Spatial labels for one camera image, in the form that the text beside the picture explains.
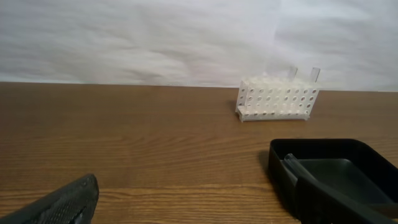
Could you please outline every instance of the perforated rack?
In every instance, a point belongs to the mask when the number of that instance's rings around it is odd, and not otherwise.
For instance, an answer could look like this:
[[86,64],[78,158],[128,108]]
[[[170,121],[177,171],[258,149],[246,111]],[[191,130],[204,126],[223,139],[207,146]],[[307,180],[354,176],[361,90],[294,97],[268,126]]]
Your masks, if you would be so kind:
[[319,71],[313,69],[309,82],[294,78],[297,69],[290,71],[290,78],[243,78],[236,103],[240,120],[309,119],[319,92]]

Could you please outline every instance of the wooden table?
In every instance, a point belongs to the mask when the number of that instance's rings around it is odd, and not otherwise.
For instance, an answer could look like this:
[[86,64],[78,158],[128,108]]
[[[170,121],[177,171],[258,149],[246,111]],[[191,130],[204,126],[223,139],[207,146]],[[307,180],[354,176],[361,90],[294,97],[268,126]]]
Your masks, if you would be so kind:
[[398,166],[398,93],[321,91],[308,121],[241,123],[238,89],[0,83],[0,216],[86,173],[93,223],[298,223],[275,138],[355,138]]

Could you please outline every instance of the white backdrop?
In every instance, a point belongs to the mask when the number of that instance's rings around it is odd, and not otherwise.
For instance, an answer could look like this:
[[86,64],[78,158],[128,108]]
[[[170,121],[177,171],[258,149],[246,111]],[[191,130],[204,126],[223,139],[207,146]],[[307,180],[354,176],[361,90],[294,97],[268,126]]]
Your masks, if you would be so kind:
[[398,91],[396,0],[0,0],[0,81]]

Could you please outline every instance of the black container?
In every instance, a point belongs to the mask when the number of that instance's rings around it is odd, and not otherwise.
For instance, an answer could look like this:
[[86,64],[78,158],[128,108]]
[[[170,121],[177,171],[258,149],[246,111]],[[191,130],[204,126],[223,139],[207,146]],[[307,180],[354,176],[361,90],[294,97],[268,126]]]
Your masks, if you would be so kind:
[[354,139],[275,139],[269,151],[269,176],[293,216],[300,214],[295,181],[284,161],[290,153],[319,182],[398,218],[398,169],[367,144]]

